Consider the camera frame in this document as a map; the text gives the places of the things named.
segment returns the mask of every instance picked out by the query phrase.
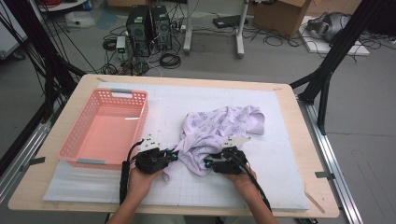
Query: wooden table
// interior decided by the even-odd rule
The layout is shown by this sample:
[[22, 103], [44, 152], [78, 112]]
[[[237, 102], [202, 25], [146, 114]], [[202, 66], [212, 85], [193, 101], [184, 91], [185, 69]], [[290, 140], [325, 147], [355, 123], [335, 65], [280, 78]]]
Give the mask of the wooden table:
[[[282, 111], [290, 144], [301, 174], [309, 210], [301, 212], [275, 211], [277, 217], [338, 217], [339, 209], [326, 178], [317, 178], [315, 172], [323, 171], [313, 140], [304, 122], [291, 87], [287, 84], [219, 81], [165, 77], [119, 77], [86, 75], [78, 83], [62, 114], [54, 124], [36, 157], [45, 157], [44, 163], [32, 165], [12, 195], [8, 206], [16, 210], [114, 212], [119, 206], [110, 203], [55, 203], [44, 202], [55, 168], [56, 156], [74, 120], [84, 106], [91, 91], [101, 82], [229, 88], [238, 90], [274, 91]], [[248, 216], [246, 209], [141, 205], [138, 213], [181, 214], [206, 216]]]

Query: purple patterned cloth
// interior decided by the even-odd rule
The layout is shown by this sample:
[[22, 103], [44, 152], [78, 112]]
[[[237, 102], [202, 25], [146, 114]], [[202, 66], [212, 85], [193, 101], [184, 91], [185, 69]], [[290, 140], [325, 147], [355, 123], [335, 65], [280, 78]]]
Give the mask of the purple patterned cloth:
[[[246, 136], [247, 133], [264, 134], [264, 114], [257, 106], [226, 106], [208, 112], [189, 113], [183, 122], [182, 140], [176, 147], [178, 157], [199, 176], [210, 170], [204, 158], [221, 152], [221, 145], [229, 136]], [[165, 173], [172, 168], [172, 163]]]

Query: human hand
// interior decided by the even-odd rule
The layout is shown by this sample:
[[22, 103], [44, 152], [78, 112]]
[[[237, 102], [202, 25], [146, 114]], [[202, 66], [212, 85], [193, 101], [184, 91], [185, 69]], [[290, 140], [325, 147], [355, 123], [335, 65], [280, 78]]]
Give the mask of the human hand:
[[[250, 167], [247, 167], [247, 169], [254, 176], [254, 178], [257, 178], [256, 173], [252, 169], [250, 169]], [[257, 197], [261, 197], [256, 186], [253, 184], [253, 182], [251, 182], [251, 179], [247, 174], [223, 175], [233, 183], [233, 186], [238, 191], [239, 195], [241, 195], [241, 197], [246, 202], [250, 202]]]
[[134, 197], [140, 202], [148, 195], [152, 181], [163, 173], [160, 170], [152, 175], [142, 173], [137, 167], [129, 173], [128, 197]]

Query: pink plastic basket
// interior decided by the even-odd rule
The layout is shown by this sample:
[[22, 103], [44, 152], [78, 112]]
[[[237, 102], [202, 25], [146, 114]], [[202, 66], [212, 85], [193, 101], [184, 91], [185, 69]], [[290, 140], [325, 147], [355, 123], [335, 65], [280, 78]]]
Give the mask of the pink plastic basket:
[[148, 112], [145, 91], [95, 89], [58, 158], [73, 166], [120, 170], [131, 146], [141, 139]]

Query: brown box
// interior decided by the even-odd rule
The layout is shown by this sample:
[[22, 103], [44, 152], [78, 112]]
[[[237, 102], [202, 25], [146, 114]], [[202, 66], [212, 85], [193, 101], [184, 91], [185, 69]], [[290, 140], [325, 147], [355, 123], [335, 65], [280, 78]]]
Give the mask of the brown box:
[[361, 0], [315, 0], [311, 2], [306, 15], [320, 16], [323, 12], [342, 12], [353, 15]]
[[272, 5], [258, 4], [253, 26], [293, 38], [310, 3], [311, 0], [278, 0]]
[[107, 0], [110, 7], [131, 7], [133, 5], [148, 5], [151, 7], [152, 0]]

